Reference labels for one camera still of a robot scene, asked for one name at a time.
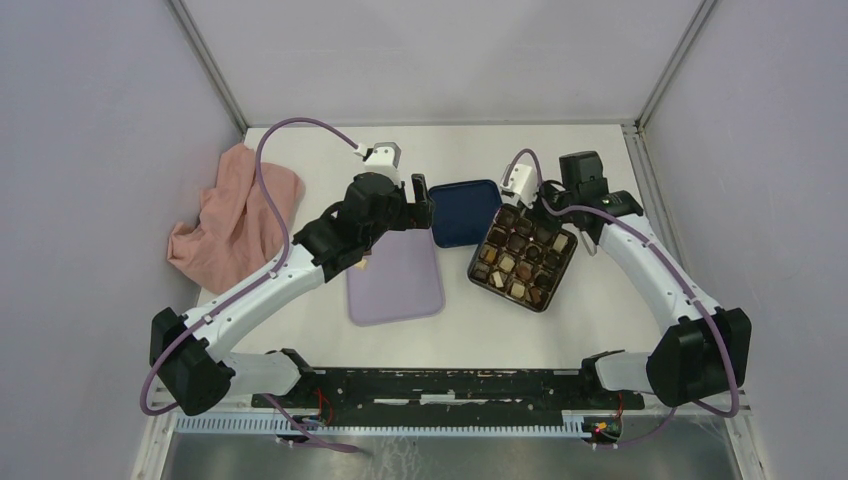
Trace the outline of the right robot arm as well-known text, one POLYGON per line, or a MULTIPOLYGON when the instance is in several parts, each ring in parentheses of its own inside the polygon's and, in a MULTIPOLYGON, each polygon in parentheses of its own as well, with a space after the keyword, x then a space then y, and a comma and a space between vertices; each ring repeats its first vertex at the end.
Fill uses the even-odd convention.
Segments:
POLYGON ((615 261, 662 334, 649 353, 617 351, 587 359, 591 372, 577 382, 580 400, 602 408, 628 390, 654 395, 667 407, 692 403, 725 418, 736 416, 752 334, 748 315, 722 307, 696 285, 635 197, 610 189, 597 152, 563 155, 559 167, 560 181, 541 188, 539 204, 615 261))

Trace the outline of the blue chocolate box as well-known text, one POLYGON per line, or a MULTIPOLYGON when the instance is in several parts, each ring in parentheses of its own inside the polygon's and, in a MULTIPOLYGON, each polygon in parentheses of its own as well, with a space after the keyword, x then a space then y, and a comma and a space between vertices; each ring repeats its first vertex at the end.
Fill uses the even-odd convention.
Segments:
POLYGON ((534 313, 548 309, 578 246, 577 236, 502 205, 467 269, 472 284, 534 313))

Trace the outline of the dark blue box lid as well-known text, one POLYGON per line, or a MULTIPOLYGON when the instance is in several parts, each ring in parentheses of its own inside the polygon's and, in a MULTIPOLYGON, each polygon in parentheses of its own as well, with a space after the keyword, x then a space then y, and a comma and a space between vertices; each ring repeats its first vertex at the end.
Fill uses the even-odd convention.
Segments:
POLYGON ((437 185, 428 193, 435 204, 433 239, 443 249, 479 245, 502 204, 491 180, 437 185))

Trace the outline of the lilac tray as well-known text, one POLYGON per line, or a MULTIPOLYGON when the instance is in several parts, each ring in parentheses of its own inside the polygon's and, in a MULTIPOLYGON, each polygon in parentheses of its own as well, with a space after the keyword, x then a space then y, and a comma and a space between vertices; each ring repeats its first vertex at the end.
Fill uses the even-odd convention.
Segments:
POLYGON ((348 316, 360 327, 430 317, 445 306, 429 230, 386 233, 345 277, 348 316))

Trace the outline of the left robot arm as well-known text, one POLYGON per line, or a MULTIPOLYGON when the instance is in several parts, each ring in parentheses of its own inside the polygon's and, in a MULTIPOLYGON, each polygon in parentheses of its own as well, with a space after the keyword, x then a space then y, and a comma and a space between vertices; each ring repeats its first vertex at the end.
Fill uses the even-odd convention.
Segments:
POLYGON ((359 263, 389 231, 427 229, 435 204, 424 175, 411 177, 415 200, 379 173, 354 177, 343 200, 297 232, 265 266, 212 301, 183 314, 166 307, 151 321, 151 371, 140 396, 151 416, 150 386, 159 379, 187 416, 230 396, 271 394, 290 407, 306 405, 314 381, 285 351, 243 354, 234 347, 291 301, 359 263))

